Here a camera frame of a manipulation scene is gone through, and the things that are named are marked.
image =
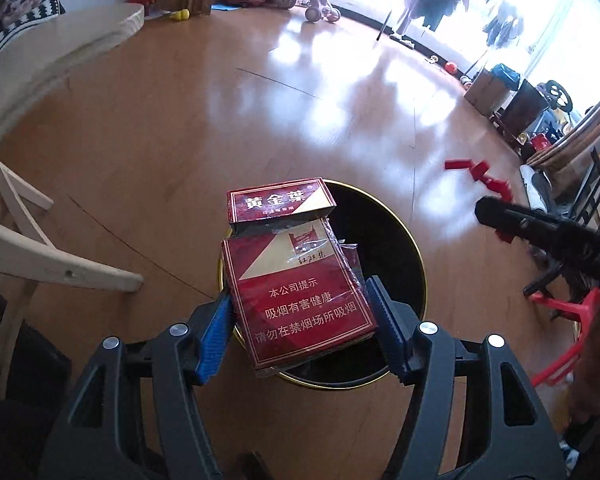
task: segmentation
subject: red cigarette pack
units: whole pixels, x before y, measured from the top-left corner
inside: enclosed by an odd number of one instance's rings
[[[222,250],[256,370],[302,362],[375,330],[327,220],[229,238]]]
[[[325,217],[336,203],[321,178],[291,180],[227,193],[229,224],[270,222],[293,216],[301,221]]]

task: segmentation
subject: gold rim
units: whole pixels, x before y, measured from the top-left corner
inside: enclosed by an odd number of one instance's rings
[[[385,211],[387,211],[392,217],[394,217],[395,221],[397,221],[398,224],[403,228],[404,232],[407,233],[407,236],[411,240],[411,243],[413,244],[413,246],[416,249],[416,252],[418,253],[418,258],[420,259],[420,268],[422,269],[422,281],[424,282],[424,298],[423,298],[424,310],[422,312],[422,319],[424,320],[427,317],[427,307],[428,307],[428,304],[427,304],[427,291],[429,290],[429,285],[427,283],[427,274],[426,274],[426,271],[424,269],[424,260],[422,259],[422,253],[420,252],[420,248],[418,247],[418,244],[416,243],[416,240],[414,240],[413,235],[411,235],[411,232],[409,231],[409,229],[407,228],[407,226],[384,203],[380,202],[380,200],[378,200],[375,196],[367,193],[363,189],[360,189],[359,187],[351,186],[350,184],[345,184],[344,182],[340,182],[340,181],[337,181],[337,180],[328,180],[328,179],[325,178],[324,181],[327,184],[337,184],[338,186],[348,187],[349,189],[357,191],[358,193],[361,193],[364,196],[366,196],[367,198],[371,199],[373,202],[376,202],[377,204],[381,205],[382,208],[385,209]],[[227,230],[226,235],[225,235],[224,238],[228,238],[229,236],[231,236],[232,233],[233,233],[233,230],[231,228],[229,228]],[[224,275],[223,274],[224,274],[224,270],[223,270],[223,265],[222,265],[222,251],[221,251],[220,252],[220,256],[218,257],[218,290],[222,290],[224,288]],[[243,347],[245,347],[245,345],[244,345],[244,338],[242,337],[242,334],[240,333],[240,330],[238,329],[237,326],[234,327],[234,335],[235,335],[235,338],[240,342],[240,344]],[[343,390],[354,390],[356,388],[361,388],[362,386],[369,386],[370,384],[373,384],[376,381],[379,381],[380,379],[382,379],[388,373],[389,372],[385,372],[384,374],[380,375],[379,377],[376,377],[375,379],[367,381],[366,383],[357,384],[355,386],[346,386],[345,388],[333,388],[331,386],[321,386],[320,384],[307,383],[305,381],[301,381],[299,379],[296,379],[295,377],[292,377],[292,376],[290,376],[289,374],[287,374],[285,372],[279,372],[278,375],[280,377],[282,377],[285,381],[288,381],[288,382],[293,383],[293,384],[297,384],[298,386],[304,386],[305,388],[312,388],[314,390],[337,390],[337,391],[343,391]]]

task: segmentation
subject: red plastic stool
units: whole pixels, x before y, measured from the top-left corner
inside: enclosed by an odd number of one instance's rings
[[[582,303],[567,303],[566,301],[554,300],[546,297],[542,292],[533,293],[529,299],[534,303],[545,307],[559,310],[560,316],[580,323],[580,335],[577,341],[563,355],[551,363],[540,373],[531,378],[534,387],[540,384],[554,386],[573,370],[576,361],[580,357],[584,341],[589,335],[591,321],[600,306],[600,288],[592,288]]]

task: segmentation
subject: red toy block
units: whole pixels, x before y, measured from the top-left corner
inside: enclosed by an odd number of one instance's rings
[[[487,171],[489,171],[489,165],[486,160],[478,162],[478,164],[469,169],[469,173],[471,173],[471,176],[476,182],[480,180]]]
[[[474,165],[470,158],[453,158],[445,160],[445,170],[468,170]]]
[[[508,235],[501,231],[496,231],[496,236],[503,242],[506,242],[507,244],[510,244],[513,241],[513,238],[515,238],[514,235]]]
[[[487,187],[489,191],[498,193],[504,202],[513,202],[513,193],[511,186],[506,180],[498,180],[490,176],[483,176],[480,181]]]

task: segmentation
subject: red chair leg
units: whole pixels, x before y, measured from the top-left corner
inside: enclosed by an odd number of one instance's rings
[[[588,306],[579,303],[568,303],[567,301],[556,300],[546,297],[542,292],[534,292],[529,299],[534,303],[541,304],[547,308],[570,312],[579,316],[588,310]]]
[[[533,386],[536,387],[543,383],[549,383],[550,378],[558,374],[559,372],[560,378],[564,377],[567,373],[573,370],[573,366],[577,361],[577,357],[582,352],[582,345],[583,340],[582,338],[580,338],[573,346],[571,346],[571,348],[569,348],[564,354],[562,354],[558,359],[551,363],[547,368],[542,370],[540,373],[534,375],[531,378],[531,384],[533,384]]]

